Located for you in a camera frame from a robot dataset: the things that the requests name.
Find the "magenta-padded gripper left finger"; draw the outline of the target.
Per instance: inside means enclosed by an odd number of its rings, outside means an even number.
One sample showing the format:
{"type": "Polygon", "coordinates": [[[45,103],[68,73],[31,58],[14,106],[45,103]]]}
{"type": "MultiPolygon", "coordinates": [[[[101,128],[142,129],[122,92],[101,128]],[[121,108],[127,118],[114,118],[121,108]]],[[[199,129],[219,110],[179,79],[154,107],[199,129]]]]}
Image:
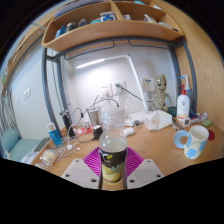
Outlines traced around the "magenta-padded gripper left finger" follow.
{"type": "Polygon", "coordinates": [[[84,188],[102,187],[99,148],[93,149],[83,159],[74,159],[62,178],[84,188]]]}

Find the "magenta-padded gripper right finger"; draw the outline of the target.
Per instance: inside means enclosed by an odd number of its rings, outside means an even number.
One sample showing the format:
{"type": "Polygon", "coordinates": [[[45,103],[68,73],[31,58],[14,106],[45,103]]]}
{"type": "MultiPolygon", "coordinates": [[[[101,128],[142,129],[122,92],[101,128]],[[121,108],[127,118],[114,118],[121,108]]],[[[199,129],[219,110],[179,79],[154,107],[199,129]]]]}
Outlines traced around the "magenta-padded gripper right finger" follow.
{"type": "Polygon", "coordinates": [[[141,188],[163,177],[152,159],[143,159],[135,150],[127,148],[123,181],[125,189],[141,188]]]}

